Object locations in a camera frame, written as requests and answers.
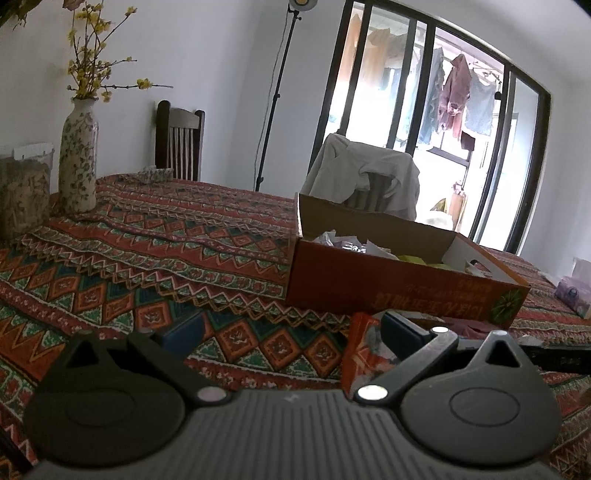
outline white cloth draped on chair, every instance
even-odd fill
[[[412,156],[407,153],[330,134],[300,193],[415,220],[418,174]]]

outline table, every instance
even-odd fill
[[[349,318],[288,307],[291,199],[134,176],[98,182],[98,206],[52,217],[0,247],[0,426],[31,463],[22,414],[69,336],[121,338],[188,313],[204,342],[186,364],[230,388],[339,388]],[[493,252],[532,290],[514,333],[551,343],[591,343],[591,325],[552,295],[537,269]],[[589,377],[543,373],[564,415],[551,464],[586,478],[591,408],[577,404]]]

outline wooden chair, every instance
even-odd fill
[[[345,200],[345,205],[366,212],[384,212],[388,207],[390,198],[385,194],[392,184],[392,179],[377,173],[368,173],[369,190],[355,190]]]
[[[156,111],[156,168],[172,168],[174,177],[199,181],[205,112],[171,108],[162,100]]]

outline white wall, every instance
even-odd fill
[[[557,276],[571,272],[574,257],[591,260],[591,83],[575,86],[567,107],[568,136],[540,259]]]
[[[223,183],[262,0],[135,0],[134,5],[138,13],[113,35],[105,53],[113,59],[131,55],[138,63],[114,69],[112,80],[125,85],[149,77],[174,89],[117,90],[111,103],[97,104],[98,175],[135,172],[153,163],[153,115],[166,98],[174,106],[206,111],[202,179]],[[61,2],[46,0],[24,28],[13,30],[9,22],[0,30],[0,145],[51,141],[59,148],[72,109],[65,75],[71,16],[60,7]],[[126,8],[126,2],[107,0],[105,18],[122,18]],[[53,190],[58,158],[56,151]]]
[[[252,190],[256,145],[286,10],[287,1],[266,0],[256,31],[232,136],[227,184],[233,187]],[[295,27],[262,192],[291,197],[306,178],[342,11],[342,0],[321,0],[314,10],[302,13],[303,19]]]
[[[284,3],[267,0],[256,32],[233,133],[226,180],[230,186],[252,188],[256,144],[281,38]],[[531,47],[528,38],[479,5],[461,0],[407,0],[405,3],[474,33],[507,55],[551,93],[553,105],[544,177],[529,225],[530,234],[522,246],[522,256],[534,263],[543,263],[544,234],[554,206],[560,162],[569,130],[565,121],[569,116],[569,81],[543,51]],[[302,14],[303,20],[297,25],[271,133],[262,192],[291,197],[304,181],[343,5],[343,0],[321,0],[317,8]]]

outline red package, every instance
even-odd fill
[[[379,374],[394,367],[396,356],[381,341],[379,320],[367,313],[351,318],[349,343],[341,363],[341,388],[351,398]]]

